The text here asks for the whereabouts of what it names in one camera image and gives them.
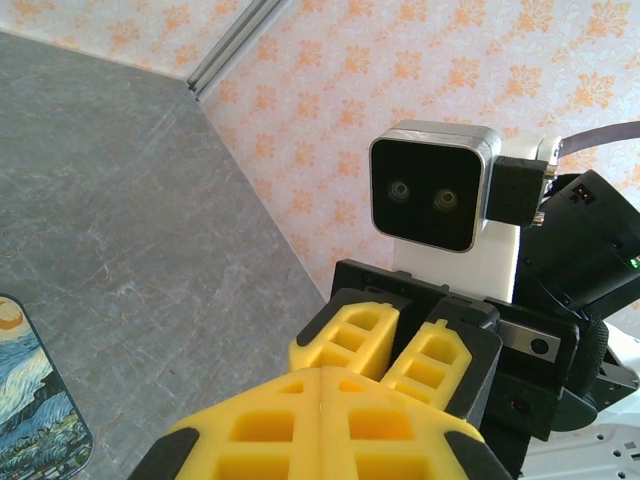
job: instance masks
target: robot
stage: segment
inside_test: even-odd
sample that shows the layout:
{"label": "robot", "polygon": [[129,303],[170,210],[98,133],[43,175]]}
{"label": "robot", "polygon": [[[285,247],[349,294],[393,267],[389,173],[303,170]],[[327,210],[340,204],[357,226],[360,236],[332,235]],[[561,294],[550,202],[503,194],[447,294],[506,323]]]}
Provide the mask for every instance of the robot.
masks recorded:
{"label": "robot", "polygon": [[558,161],[640,122],[503,142],[407,120],[370,149],[393,271],[336,264],[286,375],[187,417],[131,480],[640,478],[640,213]]}

